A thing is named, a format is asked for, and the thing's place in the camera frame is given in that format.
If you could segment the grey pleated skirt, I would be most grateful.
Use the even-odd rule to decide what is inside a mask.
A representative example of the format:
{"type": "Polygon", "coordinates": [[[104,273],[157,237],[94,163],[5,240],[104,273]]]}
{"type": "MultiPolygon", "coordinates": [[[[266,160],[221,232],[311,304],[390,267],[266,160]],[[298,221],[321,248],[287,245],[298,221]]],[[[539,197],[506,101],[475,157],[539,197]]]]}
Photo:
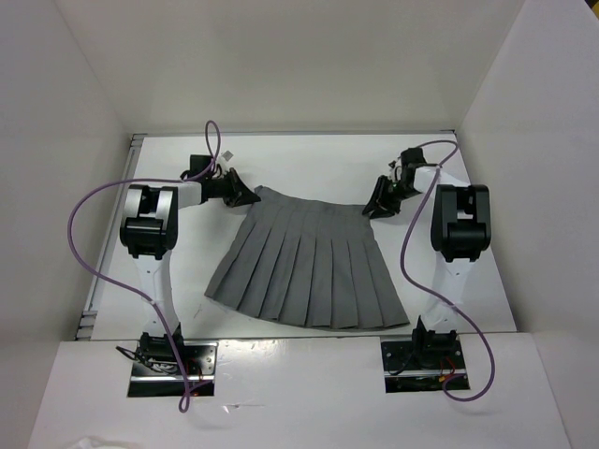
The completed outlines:
{"type": "Polygon", "coordinates": [[[360,205],[266,186],[212,274],[206,297],[251,318],[327,330],[405,326],[371,222],[360,205]]]}

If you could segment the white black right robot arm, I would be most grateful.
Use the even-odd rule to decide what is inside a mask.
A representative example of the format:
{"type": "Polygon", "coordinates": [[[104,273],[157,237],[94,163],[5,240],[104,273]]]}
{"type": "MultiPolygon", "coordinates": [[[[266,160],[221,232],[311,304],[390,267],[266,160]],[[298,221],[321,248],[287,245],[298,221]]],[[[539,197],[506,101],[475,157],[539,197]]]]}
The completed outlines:
{"type": "Polygon", "coordinates": [[[362,211],[370,219],[392,217],[400,213],[403,201],[423,196],[402,243],[400,270],[406,281],[429,295],[430,301],[413,330],[410,354],[392,372],[394,375],[412,367],[432,367],[441,359],[443,346],[432,328],[446,324],[450,318],[460,317],[477,334],[482,333],[459,303],[472,266],[490,246],[489,188],[468,184],[444,172],[449,156],[439,163],[428,162],[424,149],[431,144],[425,142],[401,152],[389,164],[389,173],[377,179],[362,211]],[[409,240],[430,200],[431,247],[437,254],[431,287],[413,279],[406,267],[409,240]]]}

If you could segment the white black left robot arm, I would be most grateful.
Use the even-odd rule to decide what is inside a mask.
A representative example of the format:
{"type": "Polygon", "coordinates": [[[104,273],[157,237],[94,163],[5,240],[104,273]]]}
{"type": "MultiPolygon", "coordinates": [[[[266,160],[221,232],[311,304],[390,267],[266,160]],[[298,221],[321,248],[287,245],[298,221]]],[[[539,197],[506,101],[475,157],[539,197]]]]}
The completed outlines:
{"type": "Polygon", "coordinates": [[[172,374],[186,362],[181,322],[174,307],[170,259],[179,235],[179,210],[221,199],[229,208],[252,205],[259,196],[209,155],[191,155],[182,182],[164,187],[128,187],[120,241],[132,256],[147,302],[147,322],[131,358],[154,371],[172,374]]]}

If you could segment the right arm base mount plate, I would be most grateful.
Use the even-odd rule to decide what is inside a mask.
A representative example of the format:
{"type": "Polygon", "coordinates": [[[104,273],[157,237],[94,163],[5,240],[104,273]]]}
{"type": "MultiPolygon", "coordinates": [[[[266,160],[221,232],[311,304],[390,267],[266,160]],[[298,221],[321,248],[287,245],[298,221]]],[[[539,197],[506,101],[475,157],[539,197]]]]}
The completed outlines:
{"type": "Polygon", "coordinates": [[[381,353],[387,394],[469,390],[465,360],[458,341],[451,349],[416,349],[409,340],[382,340],[381,353]]]}

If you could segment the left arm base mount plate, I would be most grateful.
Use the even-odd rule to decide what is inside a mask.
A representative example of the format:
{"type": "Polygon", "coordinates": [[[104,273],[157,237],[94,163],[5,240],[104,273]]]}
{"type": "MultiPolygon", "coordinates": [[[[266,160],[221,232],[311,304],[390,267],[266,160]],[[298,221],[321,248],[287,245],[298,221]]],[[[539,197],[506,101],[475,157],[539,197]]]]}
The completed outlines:
{"type": "MultiPolygon", "coordinates": [[[[215,389],[215,341],[193,343],[183,348],[183,367],[188,376],[191,396],[213,397],[215,389]]],[[[132,369],[127,396],[129,398],[175,398],[184,392],[182,372],[175,358],[150,358],[144,361],[129,351],[132,369]]]]}

